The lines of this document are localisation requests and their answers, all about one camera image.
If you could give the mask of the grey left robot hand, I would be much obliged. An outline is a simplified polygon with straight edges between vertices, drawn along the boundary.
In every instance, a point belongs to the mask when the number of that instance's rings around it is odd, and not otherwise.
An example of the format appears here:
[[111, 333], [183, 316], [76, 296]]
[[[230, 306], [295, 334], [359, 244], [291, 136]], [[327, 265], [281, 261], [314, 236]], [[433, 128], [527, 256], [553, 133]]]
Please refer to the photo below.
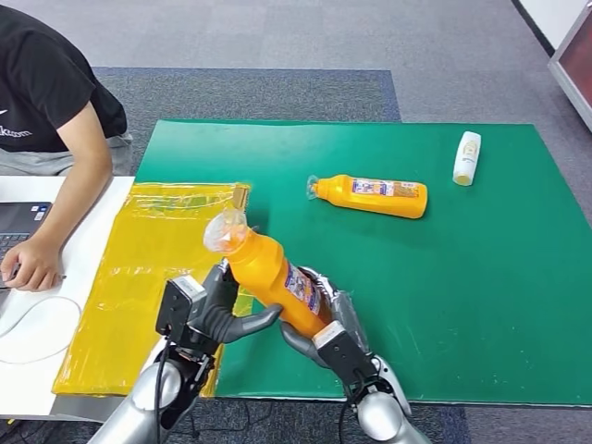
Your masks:
[[256, 314], [234, 315], [239, 283], [227, 259], [214, 265], [203, 287], [205, 298], [199, 303], [197, 313], [189, 321], [191, 348], [199, 352], [213, 355], [221, 344], [268, 328], [282, 311], [281, 305], [273, 303]]

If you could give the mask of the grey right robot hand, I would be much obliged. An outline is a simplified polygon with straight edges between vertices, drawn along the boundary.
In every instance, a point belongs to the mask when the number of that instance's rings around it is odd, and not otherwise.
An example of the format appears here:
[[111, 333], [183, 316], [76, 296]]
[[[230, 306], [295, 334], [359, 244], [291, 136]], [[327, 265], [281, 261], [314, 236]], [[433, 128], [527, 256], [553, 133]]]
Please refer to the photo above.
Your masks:
[[[348, 292], [338, 289], [328, 277], [313, 268], [301, 266], [300, 271], [310, 278], [322, 295], [323, 302], [331, 315], [331, 322], [339, 321], [362, 352], [370, 352], [366, 335], [359, 323]], [[319, 356], [312, 339], [302, 336], [292, 325], [285, 321], [280, 323], [280, 330], [283, 339], [296, 352], [306, 356], [320, 367], [328, 368], [328, 365]]]

